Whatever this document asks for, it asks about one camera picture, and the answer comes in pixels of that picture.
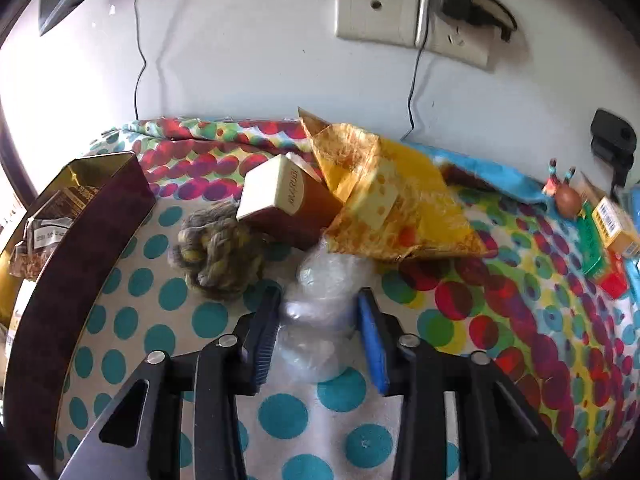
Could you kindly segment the olive yarn rope ball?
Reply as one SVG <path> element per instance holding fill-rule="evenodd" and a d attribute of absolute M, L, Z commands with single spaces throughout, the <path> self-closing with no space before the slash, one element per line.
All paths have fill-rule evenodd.
<path fill-rule="evenodd" d="M 238 298 L 264 272 L 267 240 L 236 218 L 238 209 L 228 198 L 192 212 L 167 254 L 186 286 L 216 301 Z"/>

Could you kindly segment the clear plastic white item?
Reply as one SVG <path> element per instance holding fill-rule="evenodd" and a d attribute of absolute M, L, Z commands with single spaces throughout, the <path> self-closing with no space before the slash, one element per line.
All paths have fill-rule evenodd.
<path fill-rule="evenodd" d="M 306 253 L 280 305 L 277 370 L 290 382 L 316 384 L 340 376 L 352 362 L 357 292 L 374 261 L 330 252 L 322 240 Z"/>

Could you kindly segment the brown snack packet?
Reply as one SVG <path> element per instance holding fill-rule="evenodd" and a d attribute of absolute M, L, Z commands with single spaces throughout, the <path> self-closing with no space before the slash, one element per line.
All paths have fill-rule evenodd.
<path fill-rule="evenodd" d="M 62 239 L 99 189 L 68 186 L 56 191 L 26 221 L 23 239 L 13 249 L 9 272 L 16 278 L 35 281 Z"/>

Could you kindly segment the yellow snack bag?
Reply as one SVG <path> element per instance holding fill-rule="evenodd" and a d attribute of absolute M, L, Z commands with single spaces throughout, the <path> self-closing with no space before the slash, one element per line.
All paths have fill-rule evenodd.
<path fill-rule="evenodd" d="M 395 262 L 488 254 L 426 155 L 302 108 L 298 117 L 326 186 L 342 203 L 323 232 L 329 252 Z"/>

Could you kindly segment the red white carton box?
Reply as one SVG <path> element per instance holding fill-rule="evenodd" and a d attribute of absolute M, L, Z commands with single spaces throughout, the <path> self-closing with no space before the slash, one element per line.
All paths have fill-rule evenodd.
<path fill-rule="evenodd" d="M 308 250 L 342 207 L 322 183 L 279 155 L 246 174 L 236 218 L 278 242 Z"/>

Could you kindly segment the polka dot cloth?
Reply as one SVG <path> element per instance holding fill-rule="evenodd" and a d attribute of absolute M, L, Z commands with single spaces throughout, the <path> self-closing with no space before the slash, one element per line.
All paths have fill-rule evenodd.
<path fill-rule="evenodd" d="M 262 292 L 293 281 L 302 254 L 267 252 L 264 276 L 237 300 L 186 286 L 167 254 L 192 211 L 239 195 L 248 170 L 280 151 L 311 154 L 297 122 L 155 119 L 104 132 L 92 154 L 134 152 L 157 201 L 96 298 L 67 372 L 54 438 L 62 469 L 125 379 L 154 350 L 183 354 L 232 330 Z M 639 306 L 612 299 L 582 272 L 574 226 L 541 205 L 459 188 L 487 259 L 382 264 L 370 277 L 380 308 L 453 354 L 487 352 L 550 427 L 581 476 L 634 449 L 639 418 Z M 353 356 L 320 385 L 270 376 L 238 402 L 252 479 L 386 479 L 399 403 L 378 394 Z"/>

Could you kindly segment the gold and maroon storage box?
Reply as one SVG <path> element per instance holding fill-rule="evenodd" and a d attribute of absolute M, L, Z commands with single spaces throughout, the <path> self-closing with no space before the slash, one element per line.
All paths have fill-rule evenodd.
<path fill-rule="evenodd" d="M 53 472 L 58 406 L 80 333 L 130 237 L 155 204 L 133 152 L 70 162 L 29 208 L 73 184 L 98 191 L 44 265 L 13 339 L 4 428 L 26 463 Z"/>

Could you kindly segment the red green medicine box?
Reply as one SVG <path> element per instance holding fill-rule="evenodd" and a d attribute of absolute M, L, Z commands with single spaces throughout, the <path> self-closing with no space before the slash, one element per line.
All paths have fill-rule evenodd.
<path fill-rule="evenodd" d="M 586 200 L 576 218 L 582 272 L 588 281 L 600 287 L 612 299 L 620 299 L 629 290 L 623 261 L 615 252 L 603 246 L 592 212 L 593 208 Z"/>

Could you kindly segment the yellow medicine box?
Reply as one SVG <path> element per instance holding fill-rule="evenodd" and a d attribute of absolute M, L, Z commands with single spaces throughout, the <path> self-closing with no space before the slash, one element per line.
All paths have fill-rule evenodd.
<path fill-rule="evenodd" d="M 637 260 L 640 240 L 631 216 L 594 186 L 581 171 L 574 175 L 573 188 L 588 203 L 588 216 L 596 226 L 603 247 L 623 258 Z"/>

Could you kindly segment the brown reindeer toy figure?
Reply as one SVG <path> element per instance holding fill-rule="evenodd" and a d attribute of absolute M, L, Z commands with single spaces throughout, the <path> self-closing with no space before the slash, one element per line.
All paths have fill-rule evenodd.
<path fill-rule="evenodd" d="M 556 159 L 552 158 L 548 163 L 547 180 L 541 189 L 542 194 L 552 198 L 558 214 L 567 220 L 575 220 L 582 211 L 582 198 L 579 193 L 570 186 L 570 180 L 573 179 L 575 172 L 576 168 L 570 167 L 564 174 L 564 177 L 560 179 L 558 177 Z"/>

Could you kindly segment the blue cloth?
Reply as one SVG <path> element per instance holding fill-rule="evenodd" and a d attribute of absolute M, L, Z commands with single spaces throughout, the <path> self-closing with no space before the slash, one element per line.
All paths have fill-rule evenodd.
<path fill-rule="evenodd" d="M 494 190 L 522 204 L 552 203 L 552 198 L 542 192 L 539 181 L 510 166 L 416 142 L 404 141 L 404 144 L 431 159 L 449 183 L 466 183 L 472 188 Z"/>

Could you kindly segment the black clamp mount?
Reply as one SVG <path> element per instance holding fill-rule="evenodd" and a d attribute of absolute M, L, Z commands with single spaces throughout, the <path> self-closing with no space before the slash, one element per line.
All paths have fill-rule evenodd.
<path fill-rule="evenodd" d="M 598 108 L 590 125 L 591 153 L 613 170 L 612 187 L 623 188 L 637 148 L 637 136 L 629 122 Z"/>

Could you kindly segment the white wall socket plate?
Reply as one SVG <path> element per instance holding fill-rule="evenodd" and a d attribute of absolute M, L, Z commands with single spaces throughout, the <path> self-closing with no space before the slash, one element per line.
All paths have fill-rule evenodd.
<path fill-rule="evenodd" d="M 488 70 L 497 31 L 448 18 L 442 0 L 335 0 L 337 38 L 428 52 Z"/>

